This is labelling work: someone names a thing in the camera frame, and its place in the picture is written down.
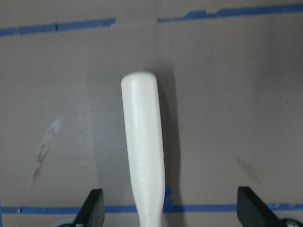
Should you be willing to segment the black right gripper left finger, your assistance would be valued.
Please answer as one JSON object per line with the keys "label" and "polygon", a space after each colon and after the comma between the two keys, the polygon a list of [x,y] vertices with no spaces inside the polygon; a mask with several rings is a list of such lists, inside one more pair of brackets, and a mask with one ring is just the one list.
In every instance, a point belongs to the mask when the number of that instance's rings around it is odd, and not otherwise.
{"label": "black right gripper left finger", "polygon": [[73,221],[74,227],[102,227],[105,219],[105,207],[102,189],[90,191],[80,211]]}

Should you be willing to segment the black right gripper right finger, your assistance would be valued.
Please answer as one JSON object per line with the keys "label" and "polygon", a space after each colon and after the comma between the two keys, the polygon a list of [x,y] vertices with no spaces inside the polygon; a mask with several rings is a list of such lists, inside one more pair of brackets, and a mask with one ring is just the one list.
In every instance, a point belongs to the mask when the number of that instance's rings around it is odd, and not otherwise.
{"label": "black right gripper right finger", "polygon": [[238,187],[237,218],[243,227],[277,227],[280,221],[248,186]]}

